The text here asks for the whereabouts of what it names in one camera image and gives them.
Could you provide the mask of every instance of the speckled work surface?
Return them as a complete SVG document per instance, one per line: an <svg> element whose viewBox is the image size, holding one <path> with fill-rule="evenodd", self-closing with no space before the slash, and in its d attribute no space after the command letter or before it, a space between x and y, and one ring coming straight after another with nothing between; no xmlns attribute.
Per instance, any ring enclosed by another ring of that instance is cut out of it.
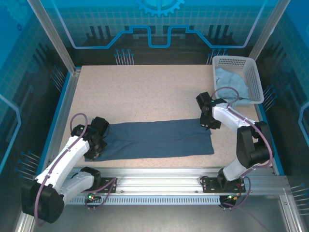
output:
<svg viewBox="0 0 309 232"><path fill-rule="evenodd" d="M199 118L195 98L205 91L214 91L211 65L83 66L61 147L70 136L70 119L76 113L85 113L89 121L100 116L111 124ZM257 120L253 105L236 110ZM74 124L84 124L83 117ZM85 162L82 157L76 167L226 166L236 156L236 134L225 125L211 132L213 155L101 162Z"/></svg>

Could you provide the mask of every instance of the laundry basket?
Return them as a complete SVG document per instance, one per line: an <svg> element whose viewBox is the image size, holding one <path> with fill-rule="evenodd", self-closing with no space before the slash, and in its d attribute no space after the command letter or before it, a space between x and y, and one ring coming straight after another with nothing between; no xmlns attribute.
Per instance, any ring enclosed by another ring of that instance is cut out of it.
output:
<svg viewBox="0 0 309 232"><path fill-rule="evenodd" d="M215 56L212 59L214 89L217 89L216 69L237 73L244 79L249 93L248 104L260 104L264 101L263 89L255 60L247 57Z"/></svg>

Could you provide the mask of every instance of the glass wall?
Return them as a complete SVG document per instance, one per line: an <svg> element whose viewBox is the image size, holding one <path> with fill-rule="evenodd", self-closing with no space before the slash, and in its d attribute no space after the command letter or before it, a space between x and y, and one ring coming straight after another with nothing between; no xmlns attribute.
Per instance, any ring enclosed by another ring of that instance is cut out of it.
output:
<svg viewBox="0 0 309 232"><path fill-rule="evenodd" d="M77 66L248 56L277 0L43 0Z"/></svg>
<svg viewBox="0 0 309 232"><path fill-rule="evenodd" d="M266 92L263 107L283 169L292 186L304 182L307 187L309 186L309 16L306 11L308 7L308 1L290 2L257 60Z"/></svg>
<svg viewBox="0 0 309 232"><path fill-rule="evenodd" d="M25 0L0 1L0 231L21 211L67 71Z"/></svg>

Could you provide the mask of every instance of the light blue cloth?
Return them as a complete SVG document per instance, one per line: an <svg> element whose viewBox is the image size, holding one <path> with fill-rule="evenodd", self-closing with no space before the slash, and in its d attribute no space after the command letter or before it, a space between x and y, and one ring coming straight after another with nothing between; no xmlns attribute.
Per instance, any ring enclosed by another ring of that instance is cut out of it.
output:
<svg viewBox="0 0 309 232"><path fill-rule="evenodd" d="M238 91L239 100L232 104L232 107L237 104L246 105L251 101L249 100L248 87L238 74L218 68L216 69L216 80L217 88L232 87ZM232 89L221 89L217 93L219 98L223 98L227 100L227 102L231 102L237 97L236 92Z"/></svg>
<svg viewBox="0 0 309 232"><path fill-rule="evenodd" d="M107 146L94 161L214 153L211 132L199 119L111 124L104 141Z"/></svg>

